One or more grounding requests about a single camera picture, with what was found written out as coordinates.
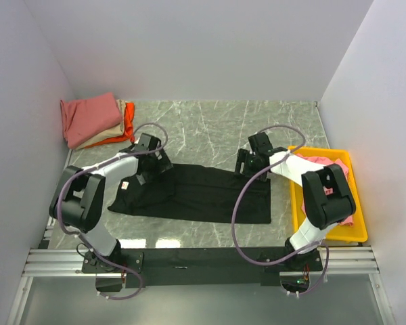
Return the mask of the black t-shirt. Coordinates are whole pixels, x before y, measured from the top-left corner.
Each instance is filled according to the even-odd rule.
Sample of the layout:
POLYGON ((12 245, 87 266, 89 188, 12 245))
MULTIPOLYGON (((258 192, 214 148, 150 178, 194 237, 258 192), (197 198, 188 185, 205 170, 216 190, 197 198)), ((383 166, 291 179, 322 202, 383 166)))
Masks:
POLYGON ((149 183, 141 183, 136 175, 122 179, 108 210, 132 216, 230 223, 247 181, 247 177, 231 171, 175 164, 149 183))

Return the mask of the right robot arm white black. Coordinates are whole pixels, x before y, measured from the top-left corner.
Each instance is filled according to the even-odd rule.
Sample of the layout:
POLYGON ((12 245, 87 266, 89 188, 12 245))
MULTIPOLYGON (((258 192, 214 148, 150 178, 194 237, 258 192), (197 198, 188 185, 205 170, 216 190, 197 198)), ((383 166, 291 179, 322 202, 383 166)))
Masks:
POLYGON ((251 150, 239 149, 235 164, 235 173, 249 178, 235 202, 231 216, 235 249, 251 264, 272 266, 284 262, 289 269, 298 270, 307 262, 307 253, 314 251, 330 230, 355 214, 357 207, 353 193, 340 165, 318 164, 296 155, 295 152, 304 144, 291 150, 274 148, 263 131, 250 136, 248 141, 251 150), (302 188, 306 217, 298 230, 286 240, 283 257, 260 262, 248 257, 239 247, 235 221, 247 189, 255 180, 265 179, 268 173, 285 177, 302 188))

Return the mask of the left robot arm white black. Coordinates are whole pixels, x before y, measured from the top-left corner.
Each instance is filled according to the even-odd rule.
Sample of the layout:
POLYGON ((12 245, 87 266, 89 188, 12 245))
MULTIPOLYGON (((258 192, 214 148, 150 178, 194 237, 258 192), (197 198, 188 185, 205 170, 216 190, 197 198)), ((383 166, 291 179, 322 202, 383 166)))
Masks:
POLYGON ((64 233, 87 245, 106 272, 116 271, 124 261, 120 242, 101 222, 105 189, 126 177, 145 185, 172 169, 163 146, 159 138, 142 133, 136 144, 113 157, 83 168, 69 165, 60 177, 49 214, 64 233))

